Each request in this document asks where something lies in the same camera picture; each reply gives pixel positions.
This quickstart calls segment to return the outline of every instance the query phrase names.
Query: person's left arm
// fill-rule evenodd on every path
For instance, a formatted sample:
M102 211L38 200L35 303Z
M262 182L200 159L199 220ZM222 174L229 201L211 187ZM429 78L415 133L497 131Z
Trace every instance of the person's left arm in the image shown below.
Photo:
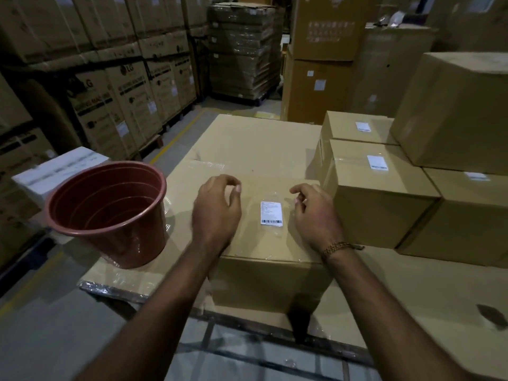
M227 185L236 186L229 206ZM75 380L164 379L199 289L238 228L240 192L240 181L229 175L201 186L191 243L146 304Z

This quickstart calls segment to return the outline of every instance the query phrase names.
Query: red bucket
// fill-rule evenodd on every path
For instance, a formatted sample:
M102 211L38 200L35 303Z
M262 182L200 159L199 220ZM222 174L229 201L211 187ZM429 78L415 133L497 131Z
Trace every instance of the red bucket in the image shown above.
M123 269L142 266L167 241L166 179L153 166L118 161L80 172L47 198L51 228L92 244Z

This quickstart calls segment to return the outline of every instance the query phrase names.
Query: person's right hand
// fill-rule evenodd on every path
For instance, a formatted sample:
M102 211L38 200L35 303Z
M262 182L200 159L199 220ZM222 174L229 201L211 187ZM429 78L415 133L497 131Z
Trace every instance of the person's right hand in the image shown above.
M346 241L333 200L320 186L302 183L289 191L299 193L295 198L295 220L304 242L322 252L334 243Z

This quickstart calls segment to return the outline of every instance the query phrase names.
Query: concrete floor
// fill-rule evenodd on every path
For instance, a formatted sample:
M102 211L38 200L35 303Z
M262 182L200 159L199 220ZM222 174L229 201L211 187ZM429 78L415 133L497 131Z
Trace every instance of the concrete floor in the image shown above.
M246 116L257 111L279 115L280 101L268 100L252 108L208 98L164 135L164 145L170 146L162 154L155 150L145 161L157 157L155 165L168 175L220 110ZM29 272L0 299L1 380L71 379L122 327L120 316L76 288L79 278L97 258L72 258L57 247L40 269ZM205 329L206 323L189 319L181 342L199 342ZM253 340L222 326L215 327L214 338L221 338L221 350L296 367L316 376L302 378L194 351L175 355L166 380L380 379L375 370L355 364L348 365L349 377L344 377L342 363L336 359Z

